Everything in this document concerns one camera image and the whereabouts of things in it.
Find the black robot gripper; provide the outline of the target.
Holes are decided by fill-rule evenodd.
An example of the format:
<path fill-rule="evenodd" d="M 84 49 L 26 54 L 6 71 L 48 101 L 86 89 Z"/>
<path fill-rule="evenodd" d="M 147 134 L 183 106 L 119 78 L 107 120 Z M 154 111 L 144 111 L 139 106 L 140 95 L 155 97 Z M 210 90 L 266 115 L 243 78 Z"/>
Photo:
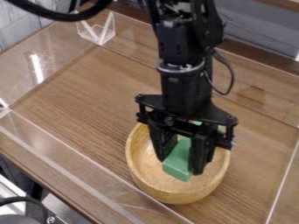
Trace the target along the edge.
<path fill-rule="evenodd" d="M 150 128 L 150 137 L 158 159 L 165 161 L 178 144 L 178 136 L 191 139 L 190 168 L 194 175 L 202 175 L 207 163 L 213 161 L 218 147 L 233 148 L 234 129 L 238 118 L 218 108 L 211 99 L 211 72 L 203 64 L 158 66 L 162 81 L 161 94 L 140 94 L 136 119 Z M 222 125 L 225 135 L 207 133 L 194 122 L 207 126 Z"/>

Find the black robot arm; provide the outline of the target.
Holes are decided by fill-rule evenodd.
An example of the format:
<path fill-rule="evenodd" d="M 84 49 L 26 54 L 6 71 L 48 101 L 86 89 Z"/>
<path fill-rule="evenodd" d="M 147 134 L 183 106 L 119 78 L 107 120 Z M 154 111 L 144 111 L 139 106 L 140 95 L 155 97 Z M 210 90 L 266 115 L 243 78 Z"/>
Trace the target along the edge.
<path fill-rule="evenodd" d="M 226 24 L 214 0 L 144 0 L 158 40 L 162 93 L 140 94 L 136 120 L 150 129 L 155 155 L 165 161 L 179 137 L 191 140 L 189 170 L 201 175 L 221 147 L 233 148 L 239 119 L 213 102 L 213 61 Z"/>

